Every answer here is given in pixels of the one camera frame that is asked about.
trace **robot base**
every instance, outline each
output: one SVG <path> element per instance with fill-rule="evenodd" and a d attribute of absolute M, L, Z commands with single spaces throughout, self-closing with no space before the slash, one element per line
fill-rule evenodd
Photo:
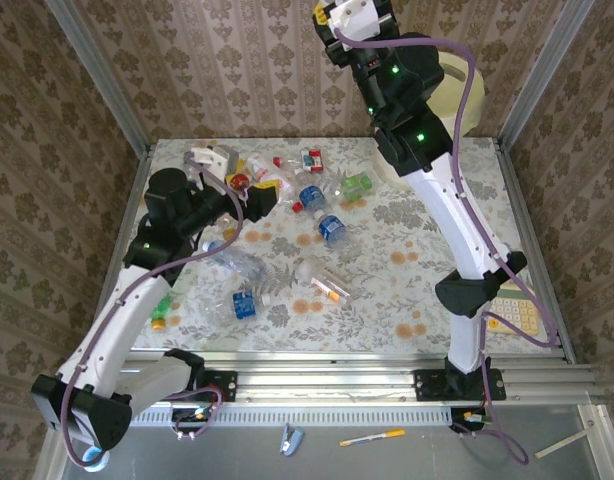
<path fill-rule="evenodd" d="M 491 358 L 487 358 L 486 364 L 491 399 L 505 400 L 507 394 L 502 373 L 500 370 L 489 368 Z M 484 386 L 481 368 L 465 374 L 456 369 L 445 357 L 444 369 L 414 370 L 416 399 L 419 402 L 482 401 Z"/>

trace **calculator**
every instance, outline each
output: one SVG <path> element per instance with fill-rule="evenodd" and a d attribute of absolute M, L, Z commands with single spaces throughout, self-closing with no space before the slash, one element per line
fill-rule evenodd
<path fill-rule="evenodd" d="M 540 331 L 540 314 L 532 301 L 515 284 L 503 285 L 491 303 L 490 311 L 496 313 L 532 337 Z M 495 318 L 487 318 L 487 330 L 494 333 L 516 335 L 509 327 Z"/>

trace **white stick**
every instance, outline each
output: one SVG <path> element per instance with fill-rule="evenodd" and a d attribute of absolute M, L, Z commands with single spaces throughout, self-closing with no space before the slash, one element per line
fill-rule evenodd
<path fill-rule="evenodd" d="M 563 440 L 561 440 L 558 443 L 554 443 L 551 447 L 547 447 L 544 450 L 541 450 L 540 452 L 534 453 L 534 457 L 542 458 L 545 455 L 549 455 L 550 453 L 555 452 L 556 450 L 564 447 L 565 445 L 569 445 L 570 443 L 575 442 L 579 438 L 586 437 L 589 434 L 590 430 L 591 429 L 588 428 L 588 429 L 585 429 L 585 430 L 581 430 L 578 433 L 574 433 L 572 436 L 564 438 Z"/>

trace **red bottle cap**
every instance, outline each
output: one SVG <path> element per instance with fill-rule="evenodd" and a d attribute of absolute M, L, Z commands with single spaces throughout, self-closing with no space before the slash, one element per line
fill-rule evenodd
<path fill-rule="evenodd" d="M 240 192 L 249 187 L 249 178 L 247 178 L 247 175 L 243 173 L 237 173 L 229 181 L 229 184 L 231 185 L 231 188 Z"/>

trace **floral tablecloth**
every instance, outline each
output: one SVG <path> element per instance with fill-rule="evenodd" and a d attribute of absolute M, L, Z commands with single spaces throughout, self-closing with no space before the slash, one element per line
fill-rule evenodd
<path fill-rule="evenodd" d="M 152 172 L 180 167 L 193 146 L 225 144 L 247 157 L 298 158 L 302 148 L 321 148 L 326 172 L 348 174 L 372 168 L 371 138 L 161 140 Z M 512 248 L 520 239 L 491 139 L 465 139 L 461 161 L 469 185 L 492 228 Z M 423 203 L 413 192 L 378 182 L 376 193 L 355 204 L 334 207 L 347 225 L 357 253 L 340 256 L 323 245 L 315 222 L 277 205 L 257 223 L 247 222 L 236 245 L 262 258 L 269 275 L 256 288 L 272 303 L 256 319 L 238 321 L 214 307 L 246 286 L 235 273 L 209 262 L 189 264 L 172 292 L 172 308 L 163 332 L 145 324 L 135 347 L 180 347 L 205 351 L 301 351 L 445 353 L 449 347 L 448 312 L 436 299 L 434 285 L 454 268 L 451 251 Z M 146 213 L 143 202 L 136 216 Z M 217 227 L 203 240 L 221 239 Z M 313 254 L 348 279 L 357 295 L 351 308 L 330 303 L 312 286 L 296 279 L 294 267 Z M 527 270 L 523 272 L 530 282 Z M 539 338 L 544 339 L 544 331 Z M 488 333 L 491 353 L 543 352 L 512 335 Z"/>

